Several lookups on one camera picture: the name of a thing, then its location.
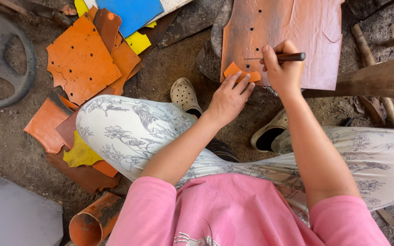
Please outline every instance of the yellow leather scrap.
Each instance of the yellow leather scrap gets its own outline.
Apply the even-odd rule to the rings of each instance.
[[[77,131],[74,132],[74,147],[69,152],[63,150],[63,160],[68,163],[69,167],[93,165],[102,159],[83,141]]]
[[[77,9],[77,14],[79,17],[89,11],[85,1],[83,0],[74,0],[74,4],[75,4],[75,8]]]
[[[151,45],[147,35],[142,35],[137,31],[128,36],[126,38],[126,42],[137,55],[139,55],[139,53],[143,52]]]
[[[155,26],[156,26],[157,24],[158,24],[157,21],[154,21],[154,22],[152,22],[152,23],[150,23],[150,24],[145,25],[145,27],[155,28]]]

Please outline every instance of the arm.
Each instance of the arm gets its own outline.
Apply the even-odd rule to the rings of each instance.
[[[241,72],[238,72],[225,79],[214,93],[208,110],[193,126],[155,154],[141,177],[156,177],[172,185],[179,182],[217,132],[244,108],[255,84],[248,83],[250,75],[246,74],[233,88],[240,76]]]
[[[288,127],[300,176],[305,185],[306,202],[311,209],[317,202],[339,195],[360,197],[349,168],[328,139],[300,92],[303,62],[279,64],[276,53],[297,53],[286,40],[273,50],[262,48],[270,84],[281,98],[288,115]]]

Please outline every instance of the awl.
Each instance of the awl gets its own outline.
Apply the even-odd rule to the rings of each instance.
[[[278,61],[303,61],[305,60],[305,53],[287,53],[276,54]],[[243,60],[262,60],[263,58],[244,58]]]

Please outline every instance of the person's left hand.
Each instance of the person's left hand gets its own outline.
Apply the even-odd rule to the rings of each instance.
[[[233,76],[227,76],[220,88],[214,93],[209,108],[201,118],[208,116],[207,118],[221,129],[238,116],[255,88],[255,83],[249,83],[249,74],[246,74],[234,87],[241,73],[239,71]]]

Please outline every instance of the dirty shoe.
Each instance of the dirty shoe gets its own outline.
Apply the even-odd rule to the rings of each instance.
[[[288,117],[285,109],[279,111],[276,116],[264,127],[253,134],[250,139],[252,147],[259,152],[271,150],[271,143],[283,131],[288,129]]]
[[[170,96],[171,101],[179,104],[183,112],[194,109],[197,110],[200,115],[203,114],[198,105],[194,87],[187,78],[180,78],[172,84]]]

